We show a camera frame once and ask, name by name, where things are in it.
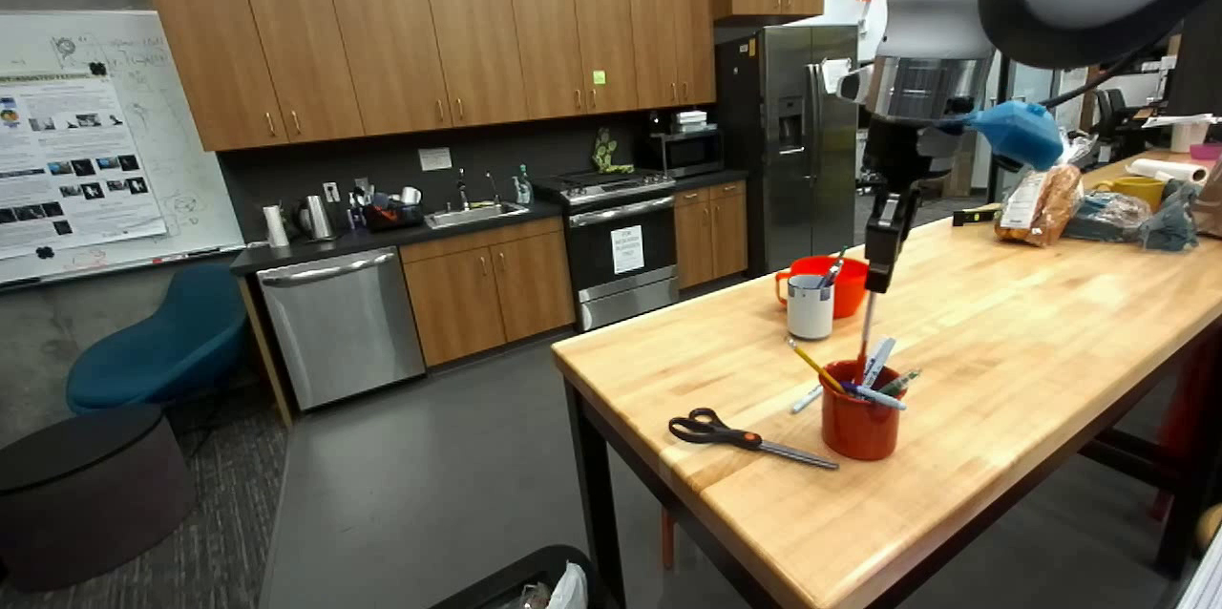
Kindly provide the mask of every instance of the kitchen sink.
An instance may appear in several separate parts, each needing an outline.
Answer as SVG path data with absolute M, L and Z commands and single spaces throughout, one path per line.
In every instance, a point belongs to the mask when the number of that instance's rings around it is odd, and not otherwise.
M 524 205 L 501 202 L 491 205 L 472 208 L 470 210 L 442 210 L 441 213 L 431 213 L 424 216 L 424 224 L 433 230 L 440 230 L 442 227 L 453 227 L 455 225 L 467 225 L 469 223 L 481 223 L 484 220 L 496 220 L 497 218 L 519 215 L 527 210 L 529 210 L 529 208 Z

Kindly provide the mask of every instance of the orange pen holder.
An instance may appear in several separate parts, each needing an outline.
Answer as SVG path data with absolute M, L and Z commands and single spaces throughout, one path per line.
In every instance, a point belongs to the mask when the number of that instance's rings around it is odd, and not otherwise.
M 832 263 L 836 263 L 835 256 L 808 256 L 807 258 L 794 260 L 789 265 L 789 269 L 781 270 L 775 275 L 776 300 L 781 301 L 781 306 L 788 304 L 785 297 L 781 296 L 781 282 L 788 280 L 791 275 L 824 275 L 831 269 Z M 870 265 L 862 260 L 853 258 L 844 259 L 841 274 L 836 278 L 836 284 L 832 286 L 836 290 L 832 318 L 848 318 L 857 313 L 857 309 L 862 306 L 862 300 L 865 298 L 865 275 L 869 270 Z
M 835 361 L 824 366 L 827 374 L 841 384 L 851 384 L 857 377 L 857 361 Z M 881 388 L 899 377 L 893 369 L 884 367 L 879 373 L 875 388 Z M 899 435 L 901 411 L 846 396 L 821 377 L 824 385 L 824 440 L 827 446 L 851 459 L 859 461 L 877 461 L 891 456 L 896 450 Z M 896 399 L 903 399 L 907 390 Z

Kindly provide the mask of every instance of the yellow mug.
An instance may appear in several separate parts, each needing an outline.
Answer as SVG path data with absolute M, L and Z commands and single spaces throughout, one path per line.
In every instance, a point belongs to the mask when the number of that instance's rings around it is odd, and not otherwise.
M 1140 198 L 1150 204 L 1150 210 L 1157 212 L 1162 205 L 1162 190 L 1167 182 L 1151 177 L 1119 177 L 1095 185 L 1095 191 L 1117 192 Z

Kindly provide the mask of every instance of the microwave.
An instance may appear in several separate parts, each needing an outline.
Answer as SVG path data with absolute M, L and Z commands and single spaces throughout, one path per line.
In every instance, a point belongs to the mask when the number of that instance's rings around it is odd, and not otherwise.
M 689 177 L 726 169 L 721 148 L 721 131 L 700 130 L 673 135 L 649 135 L 649 142 L 638 144 L 637 165 L 661 170 L 671 177 Z

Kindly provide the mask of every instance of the teal chair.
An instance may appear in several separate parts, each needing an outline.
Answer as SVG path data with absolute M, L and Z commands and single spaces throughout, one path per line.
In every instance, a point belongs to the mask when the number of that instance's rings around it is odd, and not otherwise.
M 165 404 L 227 382 L 242 361 L 246 307 L 229 267 L 178 270 L 156 313 L 81 355 L 68 371 L 76 413 Z

